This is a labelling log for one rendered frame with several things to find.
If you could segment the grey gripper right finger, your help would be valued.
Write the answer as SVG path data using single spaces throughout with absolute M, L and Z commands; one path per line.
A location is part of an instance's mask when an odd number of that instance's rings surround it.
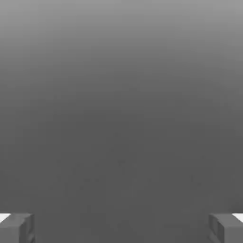
M 210 214 L 208 226 L 212 243 L 243 243 L 243 213 Z

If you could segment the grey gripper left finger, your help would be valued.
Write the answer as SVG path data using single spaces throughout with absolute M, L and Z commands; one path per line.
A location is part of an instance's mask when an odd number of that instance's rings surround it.
M 35 215 L 0 213 L 0 243 L 36 243 Z

